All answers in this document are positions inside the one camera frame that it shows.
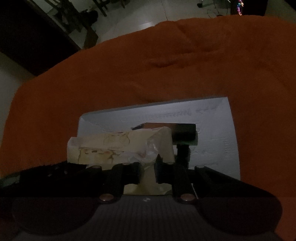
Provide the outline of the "cream tissue packet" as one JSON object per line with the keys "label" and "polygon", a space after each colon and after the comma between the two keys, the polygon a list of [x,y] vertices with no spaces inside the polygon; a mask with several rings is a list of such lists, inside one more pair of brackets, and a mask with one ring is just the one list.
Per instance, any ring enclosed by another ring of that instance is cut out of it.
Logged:
{"label": "cream tissue packet", "polygon": [[72,164],[98,165],[106,171],[138,163],[140,182],[126,184],[125,195],[165,195],[171,191],[170,184],[156,182],[154,164],[157,157],[164,163],[174,162],[171,129],[166,126],[71,137],[67,144],[67,161]]}

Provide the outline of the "white flat box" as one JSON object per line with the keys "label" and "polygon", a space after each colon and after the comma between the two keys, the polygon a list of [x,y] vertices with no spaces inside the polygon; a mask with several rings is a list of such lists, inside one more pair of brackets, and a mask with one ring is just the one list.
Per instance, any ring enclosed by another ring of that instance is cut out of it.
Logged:
{"label": "white flat box", "polygon": [[124,132],[142,123],[194,123],[198,143],[191,146],[189,168],[206,166],[240,179],[234,122],[227,97],[133,105],[85,113],[77,135]]}

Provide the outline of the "orange red table cloth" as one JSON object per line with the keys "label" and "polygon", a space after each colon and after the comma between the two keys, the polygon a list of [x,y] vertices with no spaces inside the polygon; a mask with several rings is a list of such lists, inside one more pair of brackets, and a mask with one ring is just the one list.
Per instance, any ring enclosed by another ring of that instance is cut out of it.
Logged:
{"label": "orange red table cloth", "polygon": [[280,199],[295,240],[295,24],[277,18],[166,21],[72,55],[18,88],[1,176],[64,161],[84,113],[210,96],[230,102],[242,180]]}

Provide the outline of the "computer case RGB fans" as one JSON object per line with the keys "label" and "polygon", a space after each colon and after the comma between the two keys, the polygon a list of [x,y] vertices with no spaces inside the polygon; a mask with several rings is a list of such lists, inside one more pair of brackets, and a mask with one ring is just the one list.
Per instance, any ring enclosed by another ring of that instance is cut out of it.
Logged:
{"label": "computer case RGB fans", "polygon": [[236,5],[236,10],[238,15],[243,16],[244,14],[244,1],[243,0],[238,0],[238,3]]}

